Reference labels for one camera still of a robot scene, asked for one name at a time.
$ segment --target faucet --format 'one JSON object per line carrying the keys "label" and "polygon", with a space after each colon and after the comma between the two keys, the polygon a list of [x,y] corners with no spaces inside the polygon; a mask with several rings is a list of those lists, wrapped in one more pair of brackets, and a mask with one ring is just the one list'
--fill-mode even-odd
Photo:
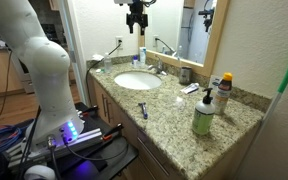
{"label": "faucet", "polygon": [[150,65],[148,66],[148,70],[151,70],[153,68],[156,69],[156,74],[163,74],[163,75],[167,75],[164,71],[163,71],[163,61],[161,60],[160,57],[158,57],[157,55],[155,55],[155,57],[158,58],[158,65],[154,66],[154,65]]}

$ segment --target bathroom sink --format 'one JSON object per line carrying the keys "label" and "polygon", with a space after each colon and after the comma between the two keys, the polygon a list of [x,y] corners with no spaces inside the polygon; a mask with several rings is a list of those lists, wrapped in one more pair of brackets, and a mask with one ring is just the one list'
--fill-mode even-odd
{"label": "bathroom sink", "polygon": [[136,90],[153,89],[162,84],[160,78],[145,72],[124,72],[116,76],[114,81],[122,87]]}

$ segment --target granite countertop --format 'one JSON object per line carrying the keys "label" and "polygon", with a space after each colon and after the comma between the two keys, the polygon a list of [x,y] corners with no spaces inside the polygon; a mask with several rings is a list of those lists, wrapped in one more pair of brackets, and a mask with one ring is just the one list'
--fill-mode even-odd
{"label": "granite countertop", "polygon": [[[158,88],[126,89],[114,82],[114,78],[125,71],[154,74],[154,70],[134,69],[130,63],[113,65],[110,74],[96,73],[95,69],[90,73],[186,179],[203,177],[264,115],[229,100],[226,114],[215,115],[210,133],[199,136],[191,126],[195,104],[205,95],[203,88],[186,95],[180,92],[185,86],[178,83],[178,77],[157,75],[162,80]],[[177,97],[184,99],[184,109],[174,104]],[[143,119],[139,102],[146,102],[147,120]]]}

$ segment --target pump bottle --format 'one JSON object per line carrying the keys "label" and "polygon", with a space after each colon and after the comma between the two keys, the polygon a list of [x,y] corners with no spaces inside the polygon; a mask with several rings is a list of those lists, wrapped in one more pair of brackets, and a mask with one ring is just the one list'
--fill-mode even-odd
{"label": "pump bottle", "polygon": [[195,105],[194,119],[192,129],[199,135],[205,135],[210,131],[211,123],[215,113],[215,106],[210,97],[212,88],[204,89],[207,92],[203,100],[198,101]]}

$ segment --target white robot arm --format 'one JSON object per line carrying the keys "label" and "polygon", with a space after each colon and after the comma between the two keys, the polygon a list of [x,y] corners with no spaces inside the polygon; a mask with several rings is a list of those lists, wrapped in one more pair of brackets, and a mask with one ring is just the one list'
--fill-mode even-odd
{"label": "white robot arm", "polygon": [[[41,107],[31,152],[45,149],[47,136],[63,145],[62,133],[75,140],[83,130],[69,88],[70,58],[58,44],[49,41],[27,0],[0,0],[0,36],[27,66]],[[28,137],[31,126],[26,131]]]}

